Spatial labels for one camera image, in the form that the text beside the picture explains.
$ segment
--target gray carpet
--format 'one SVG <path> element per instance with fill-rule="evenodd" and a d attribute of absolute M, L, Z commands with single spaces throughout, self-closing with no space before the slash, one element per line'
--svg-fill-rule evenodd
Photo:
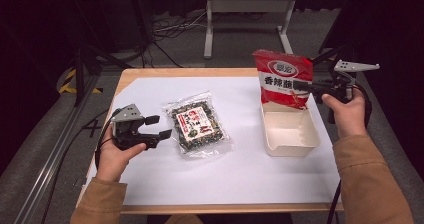
<path fill-rule="evenodd" d="M 320 11 L 294 13 L 289 25 L 288 37 L 295 54 L 306 57 L 318 56 L 322 41 L 325 38 L 337 11 Z M 275 27 L 279 25 L 280 17 L 265 15 L 253 21 L 241 16 L 223 16 L 214 24 L 214 49 L 210 60 L 203 58 L 205 28 L 197 27 L 184 32 L 174 39 L 159 41 L 163 50 L 173 60 L 186 67 L 255 67 L 251 53 L 256 49 L 282 50 Z M 175 67 L 157 47 L 149 46 L 146 58 L 155 68 Z M 132 61 L 131 65 L 141 67 L 140 59 Z M 80 127 L 98 113 L 109 108 L 121 70 L 113 66 L 105 66 L 96 87 L 103 88 L 101 94 L 91 94 L 80 117 L 75 123 L 71 136 Z M 424 223 L 424 184 L 408 159 L 394 135 L 390 124 L 385 118 L 375 96 L 360 75 L 360 81 L 369 92 L 374 104 L 374 111 L 369 123 L 369 133 L 386 158 L 394 177 L 401 186 L 411 206 L 416 223 Z M 0 223 L 13 223 L 24 204 L 32 186 L 45 161 L 49 157 L 68 117 L 73 109 L 75 94 L 63 93 L 50 111 L 40 120 L 21 149 L 16 154 L 8 169 L 0 179 Z M 328 109 L 320 105 L 323 118 Z M 104 123 L 105 115 L 99 119 L 99 125 Z M 330 137 L 337 139 L 334 125 L 326 124 Z M 91 137 L 91 130 L 82 131 L 72 143 L 59 173 L 58 182 L 49 207 L 45 223 L 68 223 L 74 210 L 81 188 L 74 183 L 84 179 L 92 154 L 95 149 L 99 130 Z M 46 207 L 49 186 L 43 195 L 30 223 L 41 223 Z M 327 212 L 297 212 L 292 213 L 295 224 L 325 223 Z M 124 215 L 122 223 L 145 223 L 145 216 Z M 344 223 L 343 213 L 340 213 L 340 223 Z"/>

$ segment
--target person's left hand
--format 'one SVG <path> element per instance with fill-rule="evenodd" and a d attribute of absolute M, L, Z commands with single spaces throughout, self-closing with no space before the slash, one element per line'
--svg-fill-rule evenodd
<path fill-rule="evenodd" d="M 109 125 L 105 132 L 103 141 L 112 138 L 112 126 Z M 137 144 L 125 151 L 121 151 L 113 144 L 113 140 L 106 141 L 100 151 L 99 167 L 96 178 L 103 181 L 119 182 L 122 173 L 131 158 L 137 156 L 146 149 L 146 144 Z"/>

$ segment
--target white tabletop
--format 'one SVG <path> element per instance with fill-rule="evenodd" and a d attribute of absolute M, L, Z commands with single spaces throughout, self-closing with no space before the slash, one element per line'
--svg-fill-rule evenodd
<path fill-rule="evenodd" d="M 119 93 L 112 109 L 135 103 L 158 124 L 139 132 L 172 128 L 162 107 L 205 91 L 234 149 L 206 159 L 187 160 L 174 139 L 161 141 L 133 158 L 121 182 L 128 183 L 124 205 L 331 203 L 339 182 L 332 144 L 313 98 L 308 106 L 320 143 L 306 157 L 271 157 L 265 150 L 257 77 L 139 78 Z M 91 165 L 88 181 L 95 175 Z"/>

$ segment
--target hand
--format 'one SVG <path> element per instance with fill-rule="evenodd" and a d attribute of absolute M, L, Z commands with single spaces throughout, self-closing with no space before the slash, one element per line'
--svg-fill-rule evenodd
<path fill-rule="evenodd" d="M 339 137 L 367 135 L 365 128 L 365 99 L 362 92 L 353 88 L 353 100 L 344 104 L 335 97 L 324 94 L 323 102 L 334 111 Z"/>
<path fill-rule="evenodd" d="M 112 138 L 112 126 L 106 129 L 103 141 Z M 146 144 L 140 143 L 125 151 L 121 151 L 113 144 L 113 140 L 106 141 L 100 151 L 100 162 L 96 178 L 104 181 L 119 182 L 121 175 L 131 158 L 146 149 Z"/>

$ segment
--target sleeve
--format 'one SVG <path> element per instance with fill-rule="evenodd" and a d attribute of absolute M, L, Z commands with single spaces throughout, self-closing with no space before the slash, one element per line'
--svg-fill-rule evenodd
<path fill-rule="evenodd" d="M 402 191 L 369 136 L 343 138 L 333 150 L 346 223 L 413 223 Z"/>
<path fill-rule="evenodd" d="M 71 217 L 71 224 L 119 223 L 127 184 L 93 178 Z"/>

